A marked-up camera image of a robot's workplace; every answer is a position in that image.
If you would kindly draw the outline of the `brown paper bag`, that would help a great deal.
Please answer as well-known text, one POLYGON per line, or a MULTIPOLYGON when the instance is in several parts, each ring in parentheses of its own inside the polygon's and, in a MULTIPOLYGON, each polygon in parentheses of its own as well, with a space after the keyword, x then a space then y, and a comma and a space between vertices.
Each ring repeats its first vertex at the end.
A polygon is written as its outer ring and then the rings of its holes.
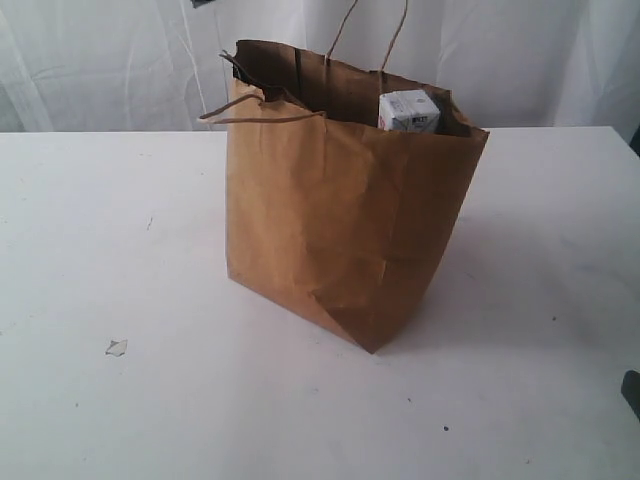
POLYGON ((226 125, 231 280, 367 352, 409 322, 488 140, 448 90, 242 39, 226 125), (434 133, 378 128, 382 94, 424 90, 434 133))

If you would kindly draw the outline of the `small white milk carton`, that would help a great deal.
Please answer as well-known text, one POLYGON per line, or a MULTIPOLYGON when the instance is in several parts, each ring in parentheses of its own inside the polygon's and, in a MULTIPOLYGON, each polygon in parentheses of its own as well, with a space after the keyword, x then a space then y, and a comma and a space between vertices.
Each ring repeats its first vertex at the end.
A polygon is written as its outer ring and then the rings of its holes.
POLYGON ((394 91, 379 97, 381 130, 434 133, 439 119, 439 107, 424 90, 394 91))

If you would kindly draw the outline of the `dark blue pasta packet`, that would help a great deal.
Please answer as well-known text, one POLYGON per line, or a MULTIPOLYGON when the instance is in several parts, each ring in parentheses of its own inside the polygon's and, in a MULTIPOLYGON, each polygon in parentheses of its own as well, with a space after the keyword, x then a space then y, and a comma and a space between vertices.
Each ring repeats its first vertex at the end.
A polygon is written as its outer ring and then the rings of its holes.
POLYGON ((194 9, 196 8, 200 8, 204 5, 210 4, 215 2, 216 0, 191 0, 191 4, 193 6, 194 9))

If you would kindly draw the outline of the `small torn paper scrap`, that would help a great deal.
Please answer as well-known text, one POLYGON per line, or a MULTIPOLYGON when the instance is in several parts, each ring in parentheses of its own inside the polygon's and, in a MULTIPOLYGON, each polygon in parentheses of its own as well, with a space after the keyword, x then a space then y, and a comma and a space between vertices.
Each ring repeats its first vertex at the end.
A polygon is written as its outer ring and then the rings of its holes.
POLYGON ((105 350, 105 354, 107 356, 121 357, 126 353, 127 347, 128 347, 127 339, 120 340, 120 341, 112 340, 108 348, 105 350))

